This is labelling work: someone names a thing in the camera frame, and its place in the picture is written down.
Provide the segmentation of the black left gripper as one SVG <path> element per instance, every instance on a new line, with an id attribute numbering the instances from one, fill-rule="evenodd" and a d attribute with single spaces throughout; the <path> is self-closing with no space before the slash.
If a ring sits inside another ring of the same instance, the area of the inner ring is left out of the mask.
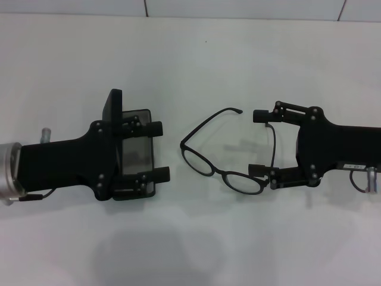
<path id="1" fill-rule="evenodd" d="M 95 121 L 80 138 L 22 146 L 17 180 L 27 192 L 84 185 L 106 201 L 119 171 L 120 146 L 111 123 Z"/>

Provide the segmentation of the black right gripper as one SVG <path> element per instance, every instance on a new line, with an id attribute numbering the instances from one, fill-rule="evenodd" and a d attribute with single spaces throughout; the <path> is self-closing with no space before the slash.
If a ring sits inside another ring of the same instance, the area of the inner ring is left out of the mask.
<path id="1" fill-rule="evenodd" d="M 267 176 L 271 189 L 316 187 L 330 170 L 362 165 L 380 173 L 380 128 L 336 125 L 320 107 L 301 107 L 281 101 L 272 111 L 254 110 L 254 123 L 284 122 L 300 126 L 297 137 L 298 167 L 277 168 L 250 164 L 250 176 Z"/>

